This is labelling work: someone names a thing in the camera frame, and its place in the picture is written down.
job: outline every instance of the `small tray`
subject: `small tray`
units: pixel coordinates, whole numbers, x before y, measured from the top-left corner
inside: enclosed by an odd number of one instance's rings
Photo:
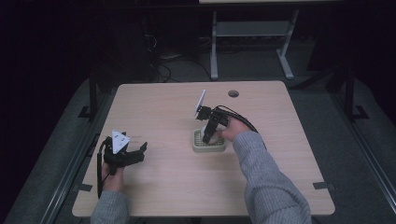
[[[226,141],[222,137],[214,144],[207,144],[202,141],[200,129],[196,129],[192,132],[192,150],[194,150],[194,152],[221,152],[224,151],[226,147]]]

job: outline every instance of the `background desk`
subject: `background desk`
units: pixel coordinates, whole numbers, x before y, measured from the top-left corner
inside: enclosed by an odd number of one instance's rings
[[[243,177],[232,144],[220,153],[192,151],[194,107],[202,90],[204,105],[227,105],[251,121],[280,170],[308,200],[313,215],[329,215],[334,206],[323,182],[289,94],[280,81],[122,85],[109,111],[99,143],[113,129],[132,137],[129,149],[148,142],[143,162],[125,169],[131,216],[247,216]],[[231,98],[228,91],[239,91]],[[97,203],[96,157],[85,175],[90,192],[80,191],[73,208],[88,217]]]

